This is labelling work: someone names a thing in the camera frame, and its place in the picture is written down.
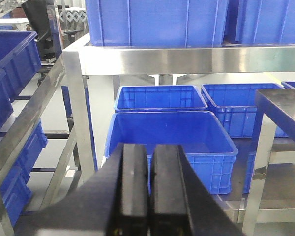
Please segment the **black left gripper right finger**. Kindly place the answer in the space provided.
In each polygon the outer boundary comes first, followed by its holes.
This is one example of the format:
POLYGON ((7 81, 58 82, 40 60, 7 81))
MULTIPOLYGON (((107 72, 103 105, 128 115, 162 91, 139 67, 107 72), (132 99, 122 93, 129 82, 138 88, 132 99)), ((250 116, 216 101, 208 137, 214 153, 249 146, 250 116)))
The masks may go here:
POLYGON ((150 183, 151 235, 243 235, 199 180, 182 146, 156 146, 150 183))

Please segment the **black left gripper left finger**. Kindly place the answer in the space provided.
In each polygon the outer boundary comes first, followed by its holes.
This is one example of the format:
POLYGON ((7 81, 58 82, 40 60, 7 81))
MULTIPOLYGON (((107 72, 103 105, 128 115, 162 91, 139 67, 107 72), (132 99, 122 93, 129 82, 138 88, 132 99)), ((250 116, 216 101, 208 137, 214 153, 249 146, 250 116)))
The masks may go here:
POLYGON ((146 236, 148 161, 119 143, 103 167, 59 202, 28 216, 17 236, 146 236))

